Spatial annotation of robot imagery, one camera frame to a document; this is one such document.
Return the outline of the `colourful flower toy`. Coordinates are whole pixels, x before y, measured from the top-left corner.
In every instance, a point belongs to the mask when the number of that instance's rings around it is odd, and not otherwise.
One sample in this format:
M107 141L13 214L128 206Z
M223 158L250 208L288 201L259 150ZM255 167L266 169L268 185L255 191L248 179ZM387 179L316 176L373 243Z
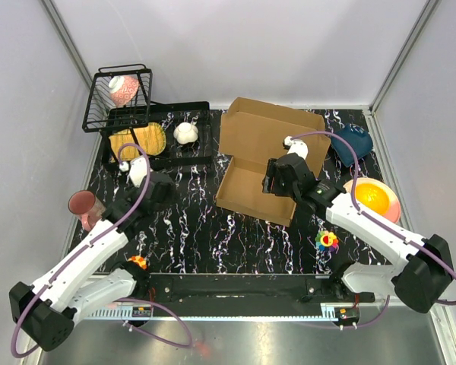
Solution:
M328 230L320 231L315 238L316 249L321 252L336 252L339 250L339 239Z

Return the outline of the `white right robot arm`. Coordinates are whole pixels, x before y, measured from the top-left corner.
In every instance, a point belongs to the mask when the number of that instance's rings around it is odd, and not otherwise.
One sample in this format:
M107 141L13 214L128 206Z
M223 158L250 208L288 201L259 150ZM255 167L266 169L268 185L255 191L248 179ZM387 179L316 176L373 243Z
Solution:
M345 264L330 282L334 299L362 292L396 296L418 313L427 313L454 280L448 242L425 238L383 218L352 198L343 186L318 180L297 154L268 161L265 193L289 197L296 206L343 228L382 254L388 265Z

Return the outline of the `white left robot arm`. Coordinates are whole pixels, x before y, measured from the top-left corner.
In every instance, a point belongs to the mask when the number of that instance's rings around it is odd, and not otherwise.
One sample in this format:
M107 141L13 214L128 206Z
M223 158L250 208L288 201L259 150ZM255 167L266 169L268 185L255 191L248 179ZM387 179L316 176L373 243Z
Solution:
M132 260L119 264L93 284L87 279L115 252L138 234L154 212L176 197L176 185L164 173L148 173L139 187L114 201L89 234L54 268L32 284L19 281L8 293L15 333L24 331L36 346L51 351L74 327L101 307L128 297L143 300L150 294L150 275Z

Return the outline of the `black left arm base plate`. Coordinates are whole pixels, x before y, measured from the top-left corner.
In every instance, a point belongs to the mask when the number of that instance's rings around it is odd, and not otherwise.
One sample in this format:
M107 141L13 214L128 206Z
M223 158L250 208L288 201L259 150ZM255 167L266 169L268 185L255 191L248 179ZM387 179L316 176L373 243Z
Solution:
M148 288L123 294L120 300L153 300L165 306L192 306L206 311L275 306L296 302L309 295L311 285L301 275L273 274L152 274Z

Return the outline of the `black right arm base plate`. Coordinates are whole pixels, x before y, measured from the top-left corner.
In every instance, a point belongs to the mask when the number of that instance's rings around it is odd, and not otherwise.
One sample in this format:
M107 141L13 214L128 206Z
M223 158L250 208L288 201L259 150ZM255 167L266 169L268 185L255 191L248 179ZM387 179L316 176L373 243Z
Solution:
M374 303L375 295L370 292L355 294L340 279L331 276L309 275L306 288L300 297L303 303Z

